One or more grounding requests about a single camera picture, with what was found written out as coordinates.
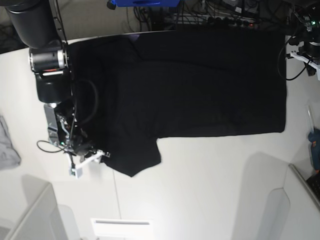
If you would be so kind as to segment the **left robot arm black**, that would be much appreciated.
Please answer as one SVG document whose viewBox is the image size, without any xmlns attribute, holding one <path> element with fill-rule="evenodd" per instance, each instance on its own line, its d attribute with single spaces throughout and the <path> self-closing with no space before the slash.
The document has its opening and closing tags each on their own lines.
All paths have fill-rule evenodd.
<svg viewBox="0 0 320 240">
<path fill-rule="evenodd" d="M 293 81 L 306 72 L 309 77 L 320 77 L 320 2 L 311 0 L 304 5 L 294 4 L 291 9 L 296 23 L 292 35 L 284 42 L 277 57 L 277 71 L 285 81 Z M 280 70 L 280 61 L 295 59 L 303 63 L 303 69 L 288 78 Z"/>
</svg>

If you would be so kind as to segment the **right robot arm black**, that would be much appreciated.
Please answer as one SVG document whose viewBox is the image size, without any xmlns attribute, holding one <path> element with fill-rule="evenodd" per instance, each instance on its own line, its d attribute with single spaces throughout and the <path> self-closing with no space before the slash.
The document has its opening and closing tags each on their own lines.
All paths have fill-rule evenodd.
<svg viewBox="0 0 320 240">
<path fill-rule="evenodd" d="M 65 152 L 69 175 L 79 178 L 90 163 L 99 164 L 109 152 L 94 147 L 83 125 L 98 111 L 98 89 L 90 80 L 76 80 L 59 3 L 56 0 L 2 0 L 20 40 L 29 47 L 28 62 L 35 76 L 38 99 L 44 103 L 47 143 Z M 92 88 L 93 106 L 78 119 L 77 84 Z"/>
</svg>

